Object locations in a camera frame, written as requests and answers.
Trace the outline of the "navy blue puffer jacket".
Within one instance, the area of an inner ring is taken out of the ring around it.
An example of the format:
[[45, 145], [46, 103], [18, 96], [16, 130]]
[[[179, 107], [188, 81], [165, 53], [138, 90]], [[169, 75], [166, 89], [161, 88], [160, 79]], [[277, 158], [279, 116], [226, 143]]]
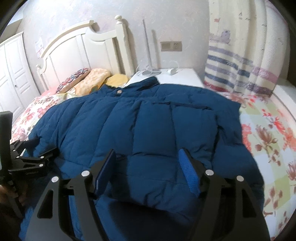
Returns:
[[185, 240], [199, 201], [178, 151], [224, 178], [240, 175], [259, 206], [264, 181], [243, 144], [240, 104], [204, 88], [160, 84], [154, 77], [51, 107], [32, 129], [39, 144], [25, 156], [58, 148], [50, 177], [70, 179], [116, 152], [116, 166], [95, 209], [110, 240]]

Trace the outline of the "white wardrobe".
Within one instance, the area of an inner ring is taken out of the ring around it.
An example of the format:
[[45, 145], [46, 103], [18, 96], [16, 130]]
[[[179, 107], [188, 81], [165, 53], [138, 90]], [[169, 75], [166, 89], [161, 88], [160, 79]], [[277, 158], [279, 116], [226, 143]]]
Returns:
[[40, 92], [32, 76], [23, 43], [23, 32], [1, 43], [1, 111], [15, 121]]

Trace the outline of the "floral bed quilt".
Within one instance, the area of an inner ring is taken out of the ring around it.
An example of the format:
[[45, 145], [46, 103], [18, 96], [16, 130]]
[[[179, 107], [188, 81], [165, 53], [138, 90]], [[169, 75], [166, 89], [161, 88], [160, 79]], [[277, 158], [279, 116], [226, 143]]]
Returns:
[[[264, 181], [263, 216], [271, 240], [277, 238], [295, 210], [295, 134], [287, 112], [260, 95], [217, 93], [240, 104], [243, 144], [253, 156]], [[72, 94], [36, 97], [16, 119], [12, 139], [27, 140], [51, 107], [76, 98]]]

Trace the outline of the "patterned red blue pillow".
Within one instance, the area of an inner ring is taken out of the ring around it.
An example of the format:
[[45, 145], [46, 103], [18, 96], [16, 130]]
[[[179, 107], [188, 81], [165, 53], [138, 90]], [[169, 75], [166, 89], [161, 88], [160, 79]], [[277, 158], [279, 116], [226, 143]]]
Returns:
[[63, 81], [56, 89], [56, 94], [65, 93], [71, 88], [73, 88], [76, 84], [82, 81], [88, 74], [90, 70], [88, 68], [83, 68], [75, 73], [71, 74], [65, 81]]

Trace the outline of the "orange floral pillow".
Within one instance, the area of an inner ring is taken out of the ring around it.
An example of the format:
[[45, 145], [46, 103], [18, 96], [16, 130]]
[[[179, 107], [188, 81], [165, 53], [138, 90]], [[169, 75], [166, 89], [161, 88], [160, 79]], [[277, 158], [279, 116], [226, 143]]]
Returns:
[[90, 73], [76, 84], [69, 93], [84, 96], [88, 95], [96, 90], [99, 90], [103, 85], [105, 80], [111, 76], [111, 72], [103, 68], [95, 68], [90, 71]]

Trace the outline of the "yellow pillow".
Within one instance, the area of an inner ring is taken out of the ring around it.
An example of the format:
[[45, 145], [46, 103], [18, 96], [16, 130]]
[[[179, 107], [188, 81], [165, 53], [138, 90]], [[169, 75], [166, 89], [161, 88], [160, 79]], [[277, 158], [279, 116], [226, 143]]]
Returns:
[[129, 81], [129, 78], [124, 74], [115, 74], [107, 78], [105, 84], [110, 87], [124, 87]]

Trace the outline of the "white wooden headboard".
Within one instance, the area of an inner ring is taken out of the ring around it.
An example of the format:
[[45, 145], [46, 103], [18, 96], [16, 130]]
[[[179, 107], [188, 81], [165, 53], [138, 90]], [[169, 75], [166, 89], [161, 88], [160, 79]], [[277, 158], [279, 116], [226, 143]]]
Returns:
[[82, 68], [103, 68], [128, 77], [135, 74], [125, 21], [121, 15], [114, 19], [114, 30], [97, 33], [97, 23], [90, 20], [63, 32], [48, 45], [36, 66], [44, 90], [57, 87]]

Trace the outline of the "white bedside table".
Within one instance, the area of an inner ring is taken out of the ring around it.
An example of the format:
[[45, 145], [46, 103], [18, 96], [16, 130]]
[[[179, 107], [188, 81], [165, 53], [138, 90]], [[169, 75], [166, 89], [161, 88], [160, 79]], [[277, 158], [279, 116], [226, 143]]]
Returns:
[[[160, 84], [178, 84], [200, 88], [204, 87], [203, 82], [201, 81], [200, 77], [197, 75], [194, 69], [179, 68], [177, 73], [172, 76], [168, 75], [167, 70], [168, 69], [160, 69], [161, 74], [155, 76]], [[125, 85], [125, 87], [149, 78], [148, 76], [140, 75], [141, 72], [142, 71], [138, 71], [137, 73], [135, 73], [135, 75], [133, 75], [133, 77]]]

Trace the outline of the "white desk lamp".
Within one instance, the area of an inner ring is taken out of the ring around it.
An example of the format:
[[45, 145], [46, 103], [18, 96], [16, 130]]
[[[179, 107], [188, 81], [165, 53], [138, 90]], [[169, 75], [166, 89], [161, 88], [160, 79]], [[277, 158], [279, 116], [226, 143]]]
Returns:
[[144, 27], [144, 40], [145, 40], [145, 49], [147, 53], [147, 65], [145, 65], [144, 70], [140, 73], [142, 76], [148, 76], [153, 77], [161, 74], [161, 71], [158, 69], [154, 69], [152, 67], [152, 59], [151, 59], [151, 53], [149, 48], [149, 40], [147, 36], [147, 28], [145, 24], [145, 20], [142, 20], [142, 25]]

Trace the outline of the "striped cream curtain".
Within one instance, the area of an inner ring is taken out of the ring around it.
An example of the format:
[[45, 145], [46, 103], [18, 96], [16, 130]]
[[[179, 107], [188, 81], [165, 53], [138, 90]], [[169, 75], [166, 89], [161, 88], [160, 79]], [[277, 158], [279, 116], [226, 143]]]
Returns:
[[281, 74], [288, 26], [271, 1], [209, 1], [204, 85], [217, 92], [271, 96]]

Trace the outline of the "beige wall socket plate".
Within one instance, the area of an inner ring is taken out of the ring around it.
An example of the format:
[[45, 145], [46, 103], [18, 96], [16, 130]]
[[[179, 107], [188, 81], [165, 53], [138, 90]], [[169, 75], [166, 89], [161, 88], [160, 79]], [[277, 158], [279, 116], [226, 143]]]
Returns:
[[182, 52], [181, 41], [160, 42], [162, 52]]

